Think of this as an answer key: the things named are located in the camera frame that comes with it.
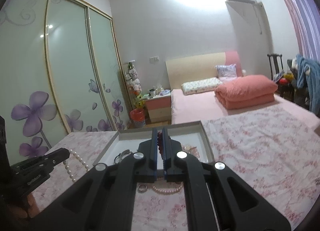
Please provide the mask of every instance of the nightstand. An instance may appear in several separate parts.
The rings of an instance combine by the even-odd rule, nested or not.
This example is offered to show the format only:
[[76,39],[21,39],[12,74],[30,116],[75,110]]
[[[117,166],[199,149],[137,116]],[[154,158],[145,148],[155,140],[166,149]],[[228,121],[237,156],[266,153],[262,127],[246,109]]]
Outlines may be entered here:
[[171,93],[147,99],[146,106],[152,123],[171,120]]

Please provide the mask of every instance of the frosted glass door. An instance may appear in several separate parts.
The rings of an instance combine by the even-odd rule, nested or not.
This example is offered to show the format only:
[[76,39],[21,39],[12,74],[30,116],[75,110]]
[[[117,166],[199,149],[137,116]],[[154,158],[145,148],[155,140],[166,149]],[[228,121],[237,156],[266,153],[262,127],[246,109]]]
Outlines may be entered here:
[[104,85],[103,94],[117,129],[123,130],[130,119],[124,102],[125,89],[117,60],[111,22],[91,9],[89,13],[94,57],[101,83]]
[[69,0],[54,0],[48,33],[53,83],[71,131],[111,131],[90,59],[85,9]]
[[44,55],[48,0],[7,0],[0,11],[0,115],[10,164],[44,155],[64,138]]

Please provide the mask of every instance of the nightstand drawer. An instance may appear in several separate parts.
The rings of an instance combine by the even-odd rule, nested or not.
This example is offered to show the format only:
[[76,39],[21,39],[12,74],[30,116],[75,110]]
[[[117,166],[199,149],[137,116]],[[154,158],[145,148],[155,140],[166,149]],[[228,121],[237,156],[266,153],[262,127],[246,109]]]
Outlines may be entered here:
[[162,97],[154,100],[148,100],[146,101],[146,106],[149,112],[150,110],[154,110],[154,109],[171,107],[171,97],[168,96],[168,97]]
[[166,108],[160,108],[160,109],[154,109],[154,110],[148,110],[150,120],[155,118],[163,118],[163,117],[169,117],[171,119],[171,107]]

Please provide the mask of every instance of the pink curtain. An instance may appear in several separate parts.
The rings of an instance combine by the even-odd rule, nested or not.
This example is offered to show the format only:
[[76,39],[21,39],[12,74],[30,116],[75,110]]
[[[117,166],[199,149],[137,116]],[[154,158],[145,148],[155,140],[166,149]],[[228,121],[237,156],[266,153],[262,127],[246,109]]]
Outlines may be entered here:
[[297,36],[299,54],[320,62],[320,14],[314,0],[284,0]]

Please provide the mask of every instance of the pearl necklace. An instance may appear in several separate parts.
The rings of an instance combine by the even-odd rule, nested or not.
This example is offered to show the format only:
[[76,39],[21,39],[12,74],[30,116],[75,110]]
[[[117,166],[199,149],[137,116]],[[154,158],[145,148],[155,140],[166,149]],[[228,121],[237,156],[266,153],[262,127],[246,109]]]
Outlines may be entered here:
[[180,185],[179,188],[175,188],[175,189],[171,189],[171,190],[166,190],[166,189],[159,189],[156,186],[152,185],[151,188],[153,189],[154,192],[157,192],[159,194],[163,194],[163,195],[171,195],[171,194],[175,194],[178,193],[181,189],[182,189],[182,184]]
[[[90,170],[89,166],[86,164],[86,162],[83,160],[83,158],[81,158],[75,151],[70,149],[69,152],[70,152],[70,154],[75,156],[75,158],[84,166],[84,168],[86,169],[87,172]],[[71,178],[72,182],[75,183],[76,179],[74,178],[74,176],[70,170],[70,166],[68,165],[68,162],[66,160],[64,160],[63,164],[64,164],[64,168],[66,169],[67,173],[69,174],[69,178]]]

